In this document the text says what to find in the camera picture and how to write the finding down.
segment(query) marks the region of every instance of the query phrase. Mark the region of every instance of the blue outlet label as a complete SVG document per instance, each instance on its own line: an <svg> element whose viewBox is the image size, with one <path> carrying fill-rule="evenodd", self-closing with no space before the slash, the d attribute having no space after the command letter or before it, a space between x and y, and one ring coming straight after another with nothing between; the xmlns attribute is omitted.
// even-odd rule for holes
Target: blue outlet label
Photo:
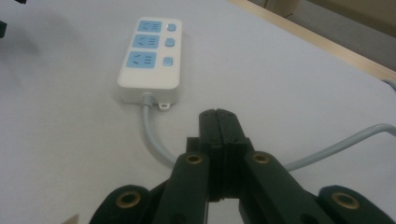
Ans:
<svg viewBox="0 0 396 224"><path fill-rule="evenodd" d="M159 41L158 35L136 35L132 46L140 49L156 49Z"/></svg>
<svg viewBox="0 0 396 224"><path fill-rule="evenodd" d="M137 31L159 33L163 23L161 21L141 21Z"/></svg>
<svg viewBox="0 0 396 224"><path fill-rule="evenodd" d="M154 68L157 53L155 52L140 52L132 51L129 53L127 67L134 68Z"/></svg>

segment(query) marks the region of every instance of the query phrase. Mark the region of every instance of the brass insert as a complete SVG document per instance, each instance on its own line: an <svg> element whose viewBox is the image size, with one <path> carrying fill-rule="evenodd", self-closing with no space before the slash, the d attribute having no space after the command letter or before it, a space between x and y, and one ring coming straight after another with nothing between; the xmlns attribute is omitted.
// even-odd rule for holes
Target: brass insert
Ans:
<svg viewBox="0 0 396 224"><path fill-rule="evenodd" d="M191 164L199 164L202 162L202 157L198 155L190 155L187 157L186 161Z"/></svg>
<svg viewBox="0 0 396 224"><path fill-rule="evenodd" d="M120 208L130 208L139 204L140 194L136 190L125 191L117 198L116 204Z"/></svg>
<svg viewBox="0 0 396 224"><path fill-rule="evenodd" d="M347 209L358 209L361 205L358 200L349 194L343 192L335 192L332 194L332 199L338 203L338 205L343 206Z"/></svg>
<svg viewBox="0 0 396 224"><path fill-rule="evenodd" d="M268 161L270 161L270 159L268 158L268 156L263 155L263 154L254 154L254 155L253 155L253 160L254 160L255 162L262 163L262 164L265 164L265 163L267 163Z"/></svg>

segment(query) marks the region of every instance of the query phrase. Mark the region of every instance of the white table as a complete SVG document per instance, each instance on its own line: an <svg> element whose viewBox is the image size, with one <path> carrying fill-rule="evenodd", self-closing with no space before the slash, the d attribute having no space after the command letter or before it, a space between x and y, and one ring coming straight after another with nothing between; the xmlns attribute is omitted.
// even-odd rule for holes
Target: white table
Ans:
<svg viewBox="0 0 396 224"><path fill-rule="evenodd" d="M257 150L282 163L368 126L396 125L387 84L227 1L3 1L0 223L88 223L113 189L152 189L171 174L148 152L138 105L116 79L136 21L183 21L181 98L152 121L174 153L198 115L234 112ZM382 133L293 176L307 190L354 189L396 219L396 138ZM242 223L237 201L209 223Z"/></svg>

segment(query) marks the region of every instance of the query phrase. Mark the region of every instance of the white cable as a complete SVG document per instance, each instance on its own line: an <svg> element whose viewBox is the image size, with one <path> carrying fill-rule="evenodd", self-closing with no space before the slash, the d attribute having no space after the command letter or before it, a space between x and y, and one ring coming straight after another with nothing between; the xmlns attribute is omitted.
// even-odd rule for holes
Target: white cable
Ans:
<svg viewBox="0 0 396 224"><path fill-rule="evenodd" d="M163 144L156 138L155 134L151 130L151 126L149 125L149 111L152 108L155 99L151 93L143 94L142 108L143 108L143 126L145 129L145 134L148 141L151 143L152 147L155 149L158 154L160 154L170 165L174 165L176 162L176 158L172 153L163 146Z"/></svg>
<svg viewBox="0 0 396 224"><path fill-rule="evenodd" d="M372 127L366 128L361 132L355 133L347 139L336 143L330 147L326 147L319 152L316 152L310 156L302 158L300 160L291 162L285 165L286 170L289 172L303 168L307 165L310 165L314 162L321 161L325 158L334 155L337 152L340 152L348 147L352 147L353 145L363 141L366 138L369 138L377 133L387 132L396 137L396 127L390 124L376 124Z"/></svg>

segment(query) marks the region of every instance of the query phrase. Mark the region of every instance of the mounting hole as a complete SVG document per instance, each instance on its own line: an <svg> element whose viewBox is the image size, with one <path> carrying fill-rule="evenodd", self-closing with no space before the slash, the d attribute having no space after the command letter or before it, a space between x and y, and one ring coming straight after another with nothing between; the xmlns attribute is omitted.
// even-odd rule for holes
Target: mounting hole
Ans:
<svg viewBox="0 0 396 224"><path fill-rule="evenodd" d="M190 155L187 157L187 162L191 164L199 164L202 162L202 157L198 155Z"/></svg>
<svg viewBox="0 0 396 224"><path fill-rule="evenodd" d="M332 194L332 199L338 203L338 205L343 206L347 209L358 209L361 205L358 200L349 194L343 192L335 192Z"/></svg>
<svg viewBox="0 0 396 224"><path fill-rule="evenodd" d="M136 190L130 190L120 194L116 200L116 204L120 208L130 208L139 204L140 200L140 194Z"/></svg>
<svg viewBox="0 0 396 224"><path fill-rule="evenodd" d="M317 221L316 218L308 215L308 214L302 214L300 216L300 220L304 223L304 224L319 224L319 222Z"/></svg>
<svg viewBox="0 0 396 224"><path fill-rule="evenodd" d="M161 111L166 111L171 108L171 104L158 104Z"/></svg>
<svg viewBox="0 0 396 224"><path fill-rule="evenodd" d="M253 155L253 160L255 162L262 163L262 164L267 163L268 161L270 161L270 159L266 155L262 155L262 154L254 154Z"/></svg>

